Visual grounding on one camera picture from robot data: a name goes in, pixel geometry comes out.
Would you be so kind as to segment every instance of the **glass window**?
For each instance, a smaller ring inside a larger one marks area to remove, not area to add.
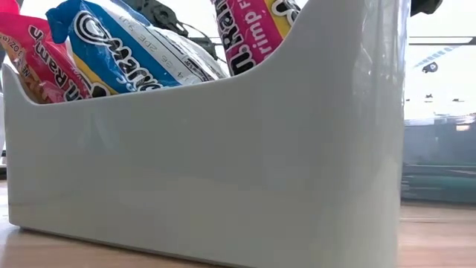
[[[476,1],[410,19],[402,197],[476,202]]]

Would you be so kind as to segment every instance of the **plastic wrapper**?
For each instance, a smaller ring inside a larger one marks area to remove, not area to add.
[[[190,85],[226,75],[181,36],[154,28],[119,0],[68,0],[46,16],[54,41],[69,40],[69,53],[78,69],[107,88],[106,95]]]
[[[212,0],[231,75],[264,61],[298,17],[294,0]]]
[[[19,15],[14,0],[2,1],[0,43],[18,71],[28,97],[37,103],[90,98],[66,47],[53,42],[48,22]]]

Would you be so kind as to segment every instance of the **wooden surface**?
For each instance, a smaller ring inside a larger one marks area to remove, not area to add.
[[[0,182],[0,267],[205,268],[171,258],[20,230],[8,223],[7,187]],[[476,268],[476,208],[402,206],[400,267]]]

